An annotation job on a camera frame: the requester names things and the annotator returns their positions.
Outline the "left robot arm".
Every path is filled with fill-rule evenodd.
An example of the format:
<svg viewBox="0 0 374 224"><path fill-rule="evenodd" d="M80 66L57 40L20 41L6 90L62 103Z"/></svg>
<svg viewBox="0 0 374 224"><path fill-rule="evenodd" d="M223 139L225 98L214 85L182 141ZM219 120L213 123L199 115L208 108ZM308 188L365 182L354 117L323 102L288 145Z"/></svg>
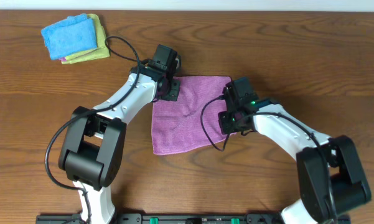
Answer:
<svg viewBox="0 0 374 224"><path fill-rule="evenodd" d="M105 102L73 111L58 166L79 192L82 222L112 221L110 185L121 165L127 125L146 104L177 100L180 82L174 75L180 67L180 55L158 45L153 58L133 67L127 82Z"/></svg>

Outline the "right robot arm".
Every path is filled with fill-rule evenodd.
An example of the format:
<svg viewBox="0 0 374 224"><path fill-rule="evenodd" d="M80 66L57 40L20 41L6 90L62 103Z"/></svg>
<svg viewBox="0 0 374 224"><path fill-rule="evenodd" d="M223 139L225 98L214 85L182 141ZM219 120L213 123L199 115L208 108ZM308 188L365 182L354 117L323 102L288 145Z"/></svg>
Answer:
<svg viewBox="0 0 374 224"><path fill-rule="evenodd" d="M274 141L296 162L300 198L281 211L283 223L338 223L365 205L372 193L354 142L331 137L305 125L276 100L260 99L246 78L228 82L220 99L221 131L256 132Z"/></svg>

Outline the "purple microfibre cloth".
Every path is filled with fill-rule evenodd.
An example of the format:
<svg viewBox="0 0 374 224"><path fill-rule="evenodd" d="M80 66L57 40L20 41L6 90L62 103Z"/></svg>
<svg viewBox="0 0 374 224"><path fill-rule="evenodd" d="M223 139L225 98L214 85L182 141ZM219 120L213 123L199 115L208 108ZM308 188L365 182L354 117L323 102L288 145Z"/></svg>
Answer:
<svg viewBox="0 0 374 224"><path fill-rule="evenodd" d="M177 101L160 100L153 104L151 137L153 153L163 156L189 152L225 140L219 123L219 112L226 104L217 100L230 77L179 77Z"/></svg>

